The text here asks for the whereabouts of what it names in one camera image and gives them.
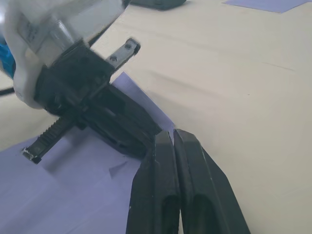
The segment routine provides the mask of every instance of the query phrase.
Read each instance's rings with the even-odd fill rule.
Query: purple paper
[[[283,13],[309,1],[312,0],[228,0],[224,3],[263,11]]]
[[[114,85],[138,101],[164,130],[172,121],[123,73]],[[72,129],[35,165],[21,155],[30,139],[0,152],[1,234],[125,234],[140,161]]]

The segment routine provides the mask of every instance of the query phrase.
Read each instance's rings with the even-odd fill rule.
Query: blue component
[[[0,43],[0,60],[2,62],[3,71],[13,79],[15,73],[15,60],[7,45]]]

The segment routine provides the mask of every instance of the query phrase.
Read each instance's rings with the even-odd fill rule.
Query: black object
[[[143,158],[161,129],[141,106],[110,84],[111,75],[139,49],[139,43],[128,39],[104,60],[80,41],[50,68],[43,67],[34,99],[60,118],[23,154],[39,163],[77,125],[91,127],[122,153]]]
[[[229,181],[196,137],[175,129],[175,153],[168,139],[166,132],[156,137],[155,154],[142,162],[133,180],[127,234],[177,234],[177,201],[184,234],[250,234]],[[177,188],[180,193],[173,193]]]
[[[130,4],[157,10],[169,10],[182,5],[185,1],[186,0],[132,0]]]
[[[9,95],[9,94],[13,94],[15,91],[14,91],[14,88],[8,88],[8,89],[2,89],[0,90],[0,97],[1,96],[5,96],[5,95]]]

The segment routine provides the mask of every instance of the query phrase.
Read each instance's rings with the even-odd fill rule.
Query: table surface
[[[141,42],[121,71],[197,136],[253,234],[312,229],[311,20],[312,3],[283,14],[221,0],[166,12],[130,6],[94,45],[108,56],[129,37]],[[0,88],[11,85],[1,75]],[[0,109],[0,150],[55,121],[14,95]]]

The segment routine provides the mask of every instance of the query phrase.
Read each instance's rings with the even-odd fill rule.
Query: cable
[[[14,88],[7,88],[7,89],[2,89],[0,90],[0,97],[2,96],[5,96],[5,95],[9,95],[9,94],[13,94],[15,91],[14,91]]]

